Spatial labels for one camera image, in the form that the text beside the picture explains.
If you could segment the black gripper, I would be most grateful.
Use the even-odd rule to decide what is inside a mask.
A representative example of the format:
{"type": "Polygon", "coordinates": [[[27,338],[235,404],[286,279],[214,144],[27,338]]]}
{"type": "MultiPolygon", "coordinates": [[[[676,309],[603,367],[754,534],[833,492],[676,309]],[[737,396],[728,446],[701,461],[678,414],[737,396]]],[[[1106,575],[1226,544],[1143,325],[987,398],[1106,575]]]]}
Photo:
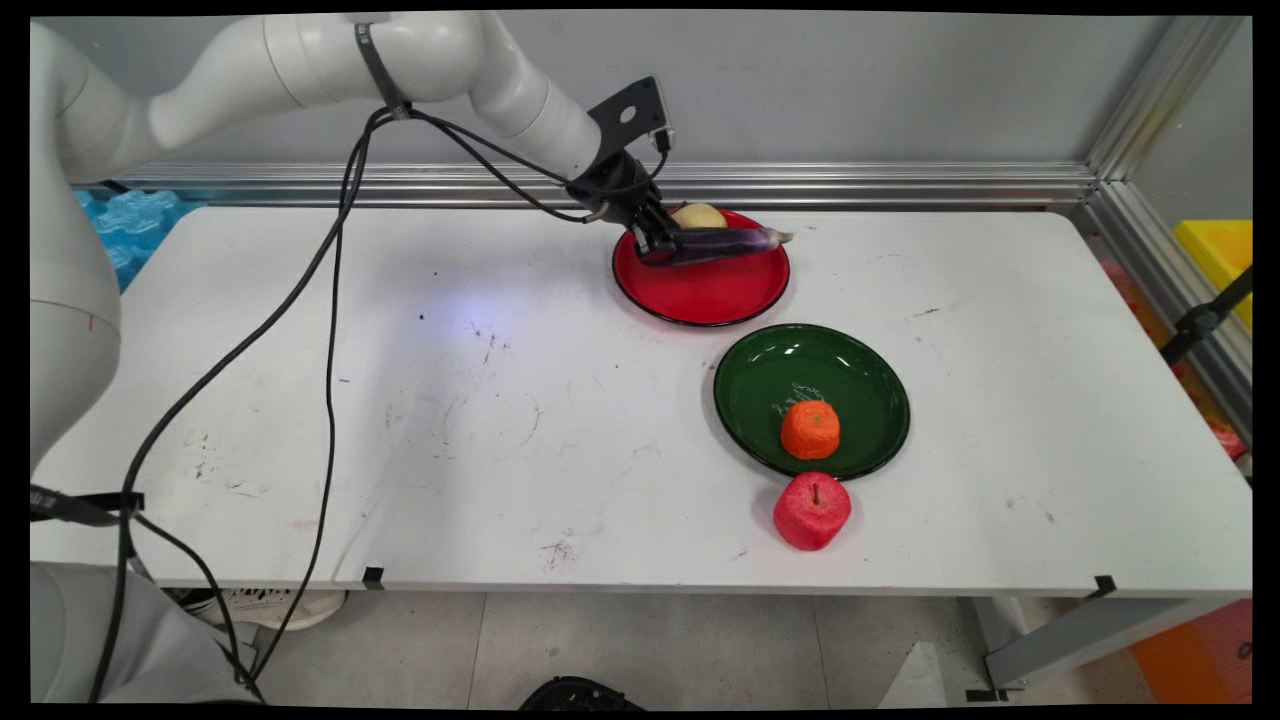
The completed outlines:
{"type": "Polygon", "coordinates": [[[566,193],[588,210],[588,223],[622,225],[634,237],[634,258],[645,266],[663,263],[663,249],[677,249],[680,223],[662,204],[657,177],[666,168],[667,151],[653,170],[622,150],[570,182],[566,193]]]}

